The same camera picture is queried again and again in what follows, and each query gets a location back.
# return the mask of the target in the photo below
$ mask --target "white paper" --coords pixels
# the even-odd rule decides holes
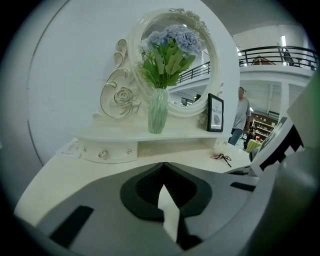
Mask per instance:
[[[59,156],[65,156],[68,158],[79,158],[81,150],[79,149],[78,140],[73,138],[69,143],[65,144],[55,153]]]
[[[163,210],[164,222],[163,228],[171,239],[176,242],[178,235],[178,224],[180,210],[176,206],[166,186],[163,185],[158,199],[158,208]]]

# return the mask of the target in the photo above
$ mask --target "balcony railing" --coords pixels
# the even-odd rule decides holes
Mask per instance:
[[[239,66],[284,65],[315,70],[320,61],[316,51],[296,46],[266,46],[238,51]],[[177,84],[208,75],[211,71],[210,61],[196,66],[180,75]]]

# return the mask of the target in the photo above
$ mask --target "framed print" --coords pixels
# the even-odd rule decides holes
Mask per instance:
[[[224,101],[219,97],[208,94],[208,132],[222,132],[224,130]]]

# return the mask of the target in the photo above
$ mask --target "green striped vase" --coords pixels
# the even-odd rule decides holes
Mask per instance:
[[[148,111],[149,133],[160,134],[165,127],[168,116],[168,92],[156,88],[152,93],[151,104]]]

